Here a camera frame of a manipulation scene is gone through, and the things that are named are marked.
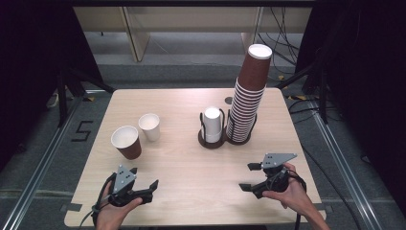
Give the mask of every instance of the human hand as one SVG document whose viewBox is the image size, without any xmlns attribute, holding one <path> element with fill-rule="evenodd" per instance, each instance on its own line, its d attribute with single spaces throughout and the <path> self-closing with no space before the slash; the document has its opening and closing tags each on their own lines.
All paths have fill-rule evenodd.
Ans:
<svg viewBox="0 0 406 230">
<path fill-rule="evenodd" d="M 293 171 L 290 173 L 294 173 L 296 171 L 295 166 L 289 163 L 284 163 L 284 166 L 290 171 Z M 304 215 L 306 209 L 309 206 L 313 206 L 313 204 L 298 180 L 290 177 L 288 183 L 289 185 L 287 189 L 282 193 L 277 193 L 275 191 L 264 191 L 262 195 L 280 201 L 281 205 L 285 209 L 289 207 L 300 215 Z"/>
<path fill-rule="evenodd" d="M 102 197 L 106 197 L 108 195 L 108 191 L 111 186 L 111 181 L 108 182 Z M 96 229 L 98 230 L 117 230 L 122 225 L 125 217 L 131 212 L 133 209 L 138 207 L 140 204 L 143 203 L 143 200 L 138 197 L 136 199 L 131 200 L 128 204 L 123 207 L 116 207 L 114 205 L 108 204 L 108 200 L 104 200 L 101 203 L 101 211 L 99 212 L 98 221 L 96 223 Z"/>
<path fill-rule="evenodd" d="M 293 171 L 290 173 L 294 173 L 294 175 L 296 175 L 295 166 L 289 163 L 284 163 L 284 166 L 290 171 Z M 324 218 L 306 194 L 302 184 L 292 177 L 289 178 L 288 182 L 289 185 L 284 192 L 277 193 L 275 191 L 264 191 L 262 192 L 262 195 L 268 198 L 276 199 L 281 202 L 283 208 L 286 209 L 289 207 L 298 214 L 304 216 L 309 221 L 313 229 L 329 229 Z"/>
</svg>

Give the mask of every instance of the stack of paper cups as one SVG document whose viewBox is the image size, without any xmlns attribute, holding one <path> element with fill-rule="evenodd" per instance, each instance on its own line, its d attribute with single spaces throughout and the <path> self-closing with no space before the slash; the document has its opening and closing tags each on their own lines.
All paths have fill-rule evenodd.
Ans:
<svg viewBox="0 0 406 230">
<path fill-rule="evenodd" d="M 271 56 L 272 50 L 265 45 L 254 44 L 248 49 L 227 123 L 226 133 L 233 142 L 245 142 L 251 133 L 266 88 Z"/>
</svg>

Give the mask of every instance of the handheld controller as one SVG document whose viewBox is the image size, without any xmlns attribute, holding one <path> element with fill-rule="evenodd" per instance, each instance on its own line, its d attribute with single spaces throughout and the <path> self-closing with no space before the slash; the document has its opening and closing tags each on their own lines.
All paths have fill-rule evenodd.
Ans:
<svg viewBox="0 0 406 230">
<path fill-rule="evenodd" d="M 155 180 L 148 189 L 133 191 L 135 179 L 137 178 L 137 168 L 133 168 L 130 171 L 123 166 L 119 166 L 116 176 L 112 178 L 112 184 L 110 186 L 108 202 L 117 207 L 123 207 L 131 200 L 141 197 L 143 199 L 142 204 L 152 202 L 152 193 L 158 188 L 158 180 Z"/>
<path fill-rule="evenodd" d="M 283 165 L 284 162 L 296 156 L 296 153 L 266 153 L 261 163 L 248 164 L 250 171 L 263 170 L 266 180 L 254 186 L 251 184 L 239 184 L 239 187 L 244 192 L 252 192 L 257 198 L 262 198 L 263 191 L 275 191 L 279 193 L 285 191 L 289 186 L 289 177 L 302 180 L 299 176 L 291 175 Z"/>
<path fill-rule="evenodd" d="M 93 212 L 92 218 L 95 226 L 97 223 L 99 212 L 104 207 L 102 206 L 103 200 L 108 199 L 108 204 L 117 207 L 123 207 L 129 202 L 131 202 L 131 200 L 138 197 L 141 197 L 143 199 L 142 204 L 152 202 L 153 198 L 152 193 L 158 188 L 159 180 L 155 180 L 155 182 L 153 182 L 148 189 L 133 191 L 132 187 L 134 185 L 135 179 L 137 178 L 136 174 L 137 168 L 128 170 L 124 166 L 120 165 L 117 170 L 117 173 L 113 172 L 113 174 L 106 179 L 101 189 L 101 194 L 99 195 L 98 201 L 92 207 Z M 108 192 L 108 196 L 102 198 L 102 193 L 105 187 L 107 186 L 108 182 L 110 181 L 111 185 Z"/>
</svg>

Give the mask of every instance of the wooden table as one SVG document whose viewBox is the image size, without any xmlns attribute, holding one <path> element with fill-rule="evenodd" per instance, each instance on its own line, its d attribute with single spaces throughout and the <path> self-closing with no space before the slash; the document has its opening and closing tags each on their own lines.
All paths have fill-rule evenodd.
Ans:
<svg viewBox="0 0 406 230">
<path fill-rule="evenodd" d="M 138 168 L 134 190 L 147 188 L 159 179 L 153 201 L 132 211 L 123 225 L 180 226 L 219 224 L 271 224 L 294 222 L 296 213 L 283 209 L 277 200 L 256 199 L 238 184 L 265 180 L 263 171 L 250 172 L 248 163 L 262 161 L 266 152 L 298 153 L 289 161 L 307 183 L 314 203 L 321 203 L 282 93 L 267 88 L 259 105 L 258 120 L 250 141 L 242 146 L 226 142 L 218 149 L 203 148 L 198 140 L 199 114 L 210 105 L 225 103 L 234 88 L 117 90 L 110 101 L 90 152 L 72 203 L 79 212 L 68 211 L 65 224 L 79 226 L 91 210 L 105 179 L 119 165 Z M 161 138 L 149 142 L 138 127 L 145 113 L 161 119 Z M 141 156 L 126 160 L 110 143 L 117 127 L 139 129 Z M 89 218 L 84 226 L 93 225 Z"/>
</svg>

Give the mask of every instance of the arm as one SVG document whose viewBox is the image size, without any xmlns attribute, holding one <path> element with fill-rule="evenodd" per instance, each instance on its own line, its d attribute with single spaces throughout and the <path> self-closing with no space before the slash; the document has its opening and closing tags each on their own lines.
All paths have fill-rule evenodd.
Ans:
<svg viewBox="0 0 406 230">
<path fill-rule="evenodd" d="M 296 171 L 295 166 L 284 164 L 290 171 Z M 281 202 L 283 208 L 291 208 L 298 214 L 304 216 L 310 223 L 313 229 L 327 230 L 329 229 L 322 215 L 311 202 L 308 195 L 305 193 L 302 185 L 294 178 L 289 178 L 289 186 L 283 193 L 274 191 L 264 191 L 263 196 L 273 198 Z"/>
</svg>

